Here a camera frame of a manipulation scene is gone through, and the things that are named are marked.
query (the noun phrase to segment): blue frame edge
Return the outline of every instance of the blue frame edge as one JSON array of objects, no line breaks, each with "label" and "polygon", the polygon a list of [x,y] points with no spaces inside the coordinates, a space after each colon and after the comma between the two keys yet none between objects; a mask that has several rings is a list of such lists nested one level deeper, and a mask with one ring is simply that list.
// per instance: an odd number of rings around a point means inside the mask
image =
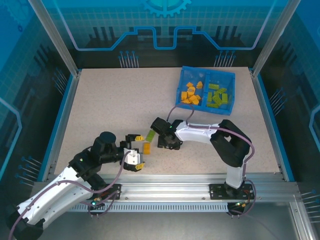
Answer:
[{"label": "blue frame edge", "polygon": [[284,163],[284,167],[285,167],[285,169],[282,169],[282,170],[286,171],[286,173],[288,175],[288,178],[289,178],[288,180],[290,182],[295,182],[295,178],[294,178],[294,175],[293,175],[292,170],[291,170],[291,166],[290,166],[290,163],[289,163],[289,160],[288,160],[288,156],[286,154],[285,146],[284,146],[284,143],[282,142],[282,139],[281,139],[281,136],[280,136],[280,132],[279,132],[279,129],[278,129],[278,125],[277,125],[275,116],[274,116],[274,114],[272,112],[271,105],[270,105],[270,102],[269,102],[269,99],[268,99],[268,95],[267,95],[267,91],[265,89],[265,85],[264,85],[264,83],[262,81],[262,77],[261,77],[260,73],[258,74],[257,79],[259,81],[259,84],[260,84],[260,87],[261,87],[261,90],[262,90],[262,94],[263,94],[263,98],[264,98],[264,101],[265,101],[265,105],[267,107],[268,114],[269,114],[270,119],[271,119],[271,124],[272,124],[272,127],[273,127],[274,132],[275,132],[275,137],[276,137],[276,140],[278,142],[279,149],[280,149],[280,152],[281,152],[281,155],[282,155],[282,159],[283,159],[283,163]]},{"label": "blue frame edge", "polygon": [[53,126],[53,130],[52,130],[51,137],[50,137],[50,140],[49,140],[49,143],[48,143],[48,147],[46,148],[45,155],[44,155],[44,158],[43,158],[43,162],[42,162],[42,165],[41,165],[41,168],[40,168],[40,171],[39,171],[39,175],[37,177],[37,182],[41,182],[42,181],[42,178],[43,178],[43,176],[44,176],[44,174],[46,172],[47,164],[49,164],[49,162],[48,162],[49,161],[49,155],[50,155],[52,146],[54,144],[54,140],[55,140],[56,135],[57,135],[58,126],[59,126],[59,124],[61,122],[62,113],[63,113],[64,108],[66,106],[67,97],[69,95],[69,91],[70,91],[71,84],[72,84],[73,81],[74,81],[74,77],[72,76],[72,74],[70,74],[70,77],[69,77],[69,80],[68,80],[68,83],[66,85],[66,88],[65,88],[65,91],[64,91],[64,95],[63,95],[63,98],[62,98],[62,101],[61,101],[61,105],[60,105],[58,114],[56,116],[56,120],[55,120],[55,123],[54,123],[54,126]]}]

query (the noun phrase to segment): lime green block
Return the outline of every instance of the lime green block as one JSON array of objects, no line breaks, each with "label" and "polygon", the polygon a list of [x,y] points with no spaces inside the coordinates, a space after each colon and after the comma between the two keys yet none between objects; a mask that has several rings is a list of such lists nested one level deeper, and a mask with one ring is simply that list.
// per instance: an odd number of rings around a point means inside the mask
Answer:
[{"label": "lime green block", "polygon": [[226,88],[220,88],[219,90],[216,91],[217,94],[223,94],[227,91]]},{"label": "lime green block", "polygon": [[219,89],[219,85],[218,84],[209,83],[209,89],[218,90]]},{"label": "lime green block", "polygon": [[206,106],[209,108],[216,108],[216,109],[219,108],[218,103],[207,103]]},{"label": "lime green block", "polygon": [[221,98],[219,97],[219,95],[214,95],[214,96],[212,97],[212,100],[213,100],[216,104],[218,104],[219,106],[222,104],[222,100],[221,100]]},{"label": "lime green block", "polygon": [[228,103],[228,94],[222,93],[222,103],[227,104]]},{"label": "lime green block", "polygon": [[208,99],[206,101],[210,103],[211,99],[212,99],[212,92],[208,92]]},{"label": "lime green block", "polygon": [[149,143],[151,143],[152,140],[154,139],[155,135],[156,135],[156,132],[153,130],[150,130],[148,135],[146,136],[145,140],[148,141]]}]

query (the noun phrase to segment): beige table surface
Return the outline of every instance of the beige table surface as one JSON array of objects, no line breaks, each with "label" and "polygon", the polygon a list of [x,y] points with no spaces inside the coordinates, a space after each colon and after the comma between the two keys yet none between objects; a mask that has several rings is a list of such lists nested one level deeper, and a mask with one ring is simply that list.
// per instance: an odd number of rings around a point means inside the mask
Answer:
[{"label": "beige table surface", "polygon": [[[231,120],[255,146],[247,172],[278,172],[256,92],[247,67],[214,68],[236,74],[235,103],[230,116],[195,111],[191,123],[215,124]],[[84,69],[74,97],[55,173],[60,173],[74,155],[91,146],[103,131],[113,132],[116,144],[126,134],[146,136],[156,117],[166,119],[175,105],[181,68]],[[185,120],[190,110],[176,108],[170,120]],[[209,144],[186,141],[180,150],[157,148],[158,136],[151,143],[151,154],[144,155],[145,167],[124,174],[208,174],[225,173],[226,164]],[[143,144],[135,142],[134,147]],[[100,174],[116,174],[119,163],[102,166]]]}]

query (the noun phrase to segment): glass panel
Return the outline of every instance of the glass panel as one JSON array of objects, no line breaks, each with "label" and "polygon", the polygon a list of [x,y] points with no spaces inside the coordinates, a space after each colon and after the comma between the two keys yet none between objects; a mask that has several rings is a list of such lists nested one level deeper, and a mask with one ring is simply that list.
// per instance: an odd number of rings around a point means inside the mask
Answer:
[{"label": "glass panel", "polygon": [[39,173],[70,73],[28,1],[1,3],[0,179],[15,203]]},{"label": "glass panel", "polygon": [[261,71],[294,178],[306,193],[320,191],[319,11],[319,1],[300,2]]},{"label": "glass panel", "polygon": [[287,0],[44,0],[79,68],[252,67]]}]

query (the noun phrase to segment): blue bin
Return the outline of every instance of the blue bin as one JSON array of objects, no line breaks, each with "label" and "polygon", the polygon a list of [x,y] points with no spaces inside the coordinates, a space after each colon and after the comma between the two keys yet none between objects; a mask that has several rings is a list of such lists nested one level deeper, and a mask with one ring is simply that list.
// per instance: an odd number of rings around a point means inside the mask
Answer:
[{"label": "blue bin", "polygon": [[[201,100],[199,105],[192,105],[195,110],[213,113],[213,114],[221,114],[221,115],[230,115],[235,103],[235,89],[236,89],[236,75],[232,72],[224,72],[224,71],[216,71],[209,70],[204,68],[183,66],[180,74],[180,81],[178,88],[176,90],[176,100],[175,104],[179,104],[181,102],[181,92],[186,92],[188,90],[187,84],[192,83],[194,86],[197,85],[198,82],[202,82],[202,89],[195,89],[195,95],[199,95]],[[207,98],[208,93],[212,92],[212,96],[214,95],[213,89],[209,89],[209,84],[217,84],[219,88],[226,88],[226,93],[228,94],[228,103],[222,104],[219,108],[208,107],[207,106]],[[179,106],[183,109],[190,109],[190,107],[185,104]]]}]

